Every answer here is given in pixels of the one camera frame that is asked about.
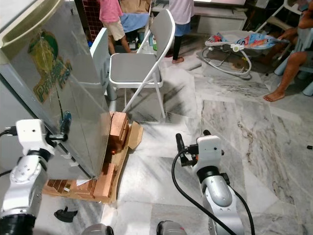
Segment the child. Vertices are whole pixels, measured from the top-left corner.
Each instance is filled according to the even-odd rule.
[[[110,54],[115,54],[114,40],[121,40],[121,44],[127,53],[131,52],[126,41],[126,36],[123,30],[120,16],[123,15],[122,9],[118,0],[97,0],[100,3],[100,16],[99,20],[103,23],[104,27],[108,29],[109,37],[109,51]]]
[[[176,26],[172,60],[172,63],[176,64],[184,61],[184,58],[178,57],[178,54],[182,36],[190,32],[190,19],[194,15],[194,1],[170,0],[170,12]]]

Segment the wooden pallet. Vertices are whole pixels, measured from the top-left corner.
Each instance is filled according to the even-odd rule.
[[[137,122],[129,126],[124,113],[111,113],[111,117],[109,144],[98,180],[81,185],[77,185],[76,180],[48,180],[43,193],[102,203],[116,201],[117,184],[128,149],[135,149],[140,144],[143,127]]]

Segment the black cable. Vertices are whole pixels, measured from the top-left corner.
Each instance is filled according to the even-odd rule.
[[[0,173],[0,177],[3,176],[3,175],[7,175],[7,174],[11,173],[11,171],[12,170],[7,170],[5,172]]]
[[[3,135],[6,135],[6,134],[8,134],[7,130],[2,131],[2,132],[0,133],[0,137],[3,136]]]
[[[255,230],[254,230],[254,223],[253,223],[253,219],[252,219],[252,215],[251,215],[251,212],[250,212],[250,209],[248,207],[248,204],[245,202],[245,200],[243,199],[243,197],[238,193],[236,192],[232,187],[231,189],[235,192],[236,196],[240,199],[240,201],[243,203],[245,209],[246,209],[246,212],[248,214],[248,217],[249,217],[249,222],[250,222],[250,227],[251,227],[251,235],[255,235]]]
[[[178,185],[176,178],[175,178],[175,165],[177,162],[177,159],[182,153],[188,152],[187,149],[181,150],[174,158],[173,164],[172,164],[172,179],[175,187],[177,190],[185,197],[187,198],[192,204],[194,204],[196,207],[198,207],[201,211],[203,211],[205,214],[207,214],[211,219],[213,219],[217,224],[219,224],[223,229],[225,229],[229,234],[236,235],[229,227],[227,227],[222,221],[220,221],[214,214],[209,212],[206,208],[201,206],[198,202],[196,202],[194,199],[192,199],[187,193],[185,193]]]

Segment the baby bouncer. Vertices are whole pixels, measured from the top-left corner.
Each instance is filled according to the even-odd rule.
[[[250,57],[260,55],[263,50],[269,49],[277,43],[288,43],[288,40],[278,40],[269,35],[247,32],[241,30],[218,32],[205,42],[205,48],[200,53],[200,59],[214,68],[233,75],[248,75],[252,64]],[[233,51],[241,53],[248,62],[248,68],[243,67],[240,71],[231,71],[220,68],[231,53],[217,65],[209,59],[209,53],[215,49],[223,52]]]

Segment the blue shorts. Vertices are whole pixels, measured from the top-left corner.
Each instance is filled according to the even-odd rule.
[[[190,33],[190,22],[186,24],[175,24],[175,36],[182,36]]]

